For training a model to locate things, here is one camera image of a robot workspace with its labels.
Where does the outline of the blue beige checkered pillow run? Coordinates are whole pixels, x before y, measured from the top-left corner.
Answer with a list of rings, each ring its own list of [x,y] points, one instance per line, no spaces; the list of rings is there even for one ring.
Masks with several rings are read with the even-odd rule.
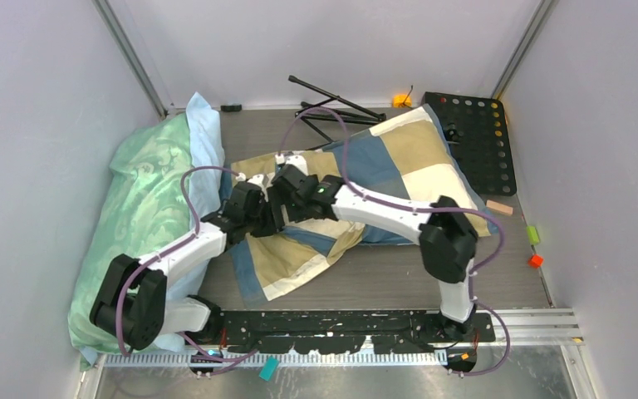
[[[333,143],[300,155],[309,174],[318,178],[347,174],[354,186],[383,195],[428,203],[445,195],[461,208],[486,210],[457,166],[442,120],[429,105],[355,133],[348,146]],[[255,306],[309,283],[358,244],[408,242],[366,224],[309,219],[270,237],[248,236],[230,255],[243,302]]]

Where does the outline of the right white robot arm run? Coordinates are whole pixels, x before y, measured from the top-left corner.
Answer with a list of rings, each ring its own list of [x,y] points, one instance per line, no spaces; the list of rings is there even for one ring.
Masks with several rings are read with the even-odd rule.
[[[453,199],[442,196],[432,203],[413,202],[365,189],[340,176],[308,175],[290,163],[279,168],[267,192],[279,224],[309,219],[361,223],[418,245],[425,271],[439,285],[441,332],[457,342],[474,330],[476,306],[469,273],[479,236],[467,210]]]

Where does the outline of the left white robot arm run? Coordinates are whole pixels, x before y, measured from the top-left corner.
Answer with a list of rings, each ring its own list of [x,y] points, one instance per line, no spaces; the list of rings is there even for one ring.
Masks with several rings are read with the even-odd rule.
[[[143,350],[160,335],[190,332],[202,344],[222,331],[209,302],[188,296],[167,298],[169,288],[201,263],[216,258],[252,232],[272,229],[267,184],[262,175],[239,181],[223,207],[204,216],[197,227],[157,252],[139,258],[113,258],[92,305],[92,324]]]

